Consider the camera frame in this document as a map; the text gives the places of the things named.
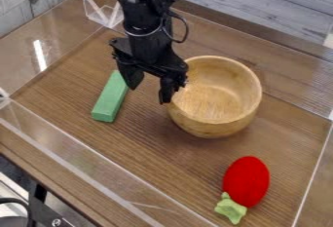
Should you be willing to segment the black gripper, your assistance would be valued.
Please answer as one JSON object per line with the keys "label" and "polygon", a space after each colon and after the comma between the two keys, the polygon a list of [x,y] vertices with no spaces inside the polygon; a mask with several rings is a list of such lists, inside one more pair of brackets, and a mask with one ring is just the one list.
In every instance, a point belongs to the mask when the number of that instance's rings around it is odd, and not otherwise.
{"label": "black gripper", "polygon": [[172,33],[158,30],[144,35],[128,34],[114,38],[114,58],[127,86],[135,90],[148,73],[160,78],[159,101],[170,103],[174,93],[185,84],[189,66],[172,49]]}

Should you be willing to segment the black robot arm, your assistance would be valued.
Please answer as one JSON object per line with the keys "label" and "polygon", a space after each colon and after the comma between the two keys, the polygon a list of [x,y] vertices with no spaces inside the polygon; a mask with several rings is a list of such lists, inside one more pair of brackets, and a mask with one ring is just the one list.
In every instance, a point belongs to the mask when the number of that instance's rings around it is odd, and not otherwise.
{"label": "black robot arm", "polygon": [[160,78],[159,101],[170,103],[186,85],[189,66],[172,50],[189,36],[189,24],[170,7],[175,0],[118,0],[124,37],[114,38],[114,58],[127,86],[135,90],[148,73]]}

